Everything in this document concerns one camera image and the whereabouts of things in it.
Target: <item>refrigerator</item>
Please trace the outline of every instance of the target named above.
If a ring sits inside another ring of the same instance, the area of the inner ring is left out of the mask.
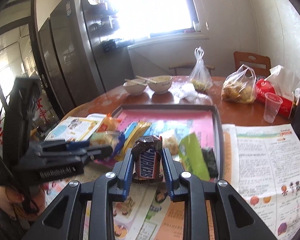
[[[49,82],[64,114],[133,79],[127,44],[107,52],[87,0],[62,0],[39,30]]]

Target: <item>plastic cup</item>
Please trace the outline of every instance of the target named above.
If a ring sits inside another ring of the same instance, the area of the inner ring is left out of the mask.
[[[270,92],[265,93],[265,97],[266,105],[263,119],[265,119],[266,122],[273,123],[283,100],[278,95]]]

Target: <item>silver bolt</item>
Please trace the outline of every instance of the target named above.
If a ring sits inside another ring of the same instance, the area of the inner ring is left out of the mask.
[[[77,180],[72,180],[69,182],[70,187],[76,187],[78,185],[79,185],[79,181],[77,181]]]
[[[221,179],[218,181],[219,186],[225,187],[228,185],[228,182],[226,182],[224,179]]]
[[[183,178],[190,178],[191,177],[191,173],[190,172],[187,172],[187,171],[184,171],[183,173],[181,173],[181,176]]]
[[[108,178],[108,179],[111,179],[111,178],[113,178],[115,176],[115,173],[114,172],[107,172],[106,173],[106,177]]]

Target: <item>white bowl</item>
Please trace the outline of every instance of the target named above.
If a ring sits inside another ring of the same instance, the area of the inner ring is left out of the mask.
[[[148,81],[149,87],[154,91],[154,93],[159,95],[168,92],[172,85],[172,76],[157,76],[150,79],[156,81],[157,83],[155,84]]]
[[[147,82],[145,80],[140,79],[140,78],[133,79],[133,81],[138,81],[140,83],[147,84]],[[137,95],[142,94],[147,86],[143,86],[143,85],[139,85],[139,84],[135,84],[135,83],[127,81],[123,84],[123,87],[130,95],[137,96]]]

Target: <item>round table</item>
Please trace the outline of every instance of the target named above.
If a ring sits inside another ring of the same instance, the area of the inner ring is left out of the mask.
[[[212,98],[213,104],[218,107],[221,122],[232,123],[241,126],[267,126],[290,123],[290,120],[277,115],[272,124],[263,120],[264,106],[261,103],[239,104],[221,100],[222,84],[226,78],[212,77],[213,86],[209,89],[208,95]],[[111,114],[117,107],[123,104],[188,104],[180,99],[180,89],[187,84],[186,76],[174,76],[169,91],[162,95],[156,95],[147,87],[145,92],[139,96],[129,95],[123,86],[106,92],[91,102],[85,103],[70,111],[68,116],[86,117],[89,114]]]

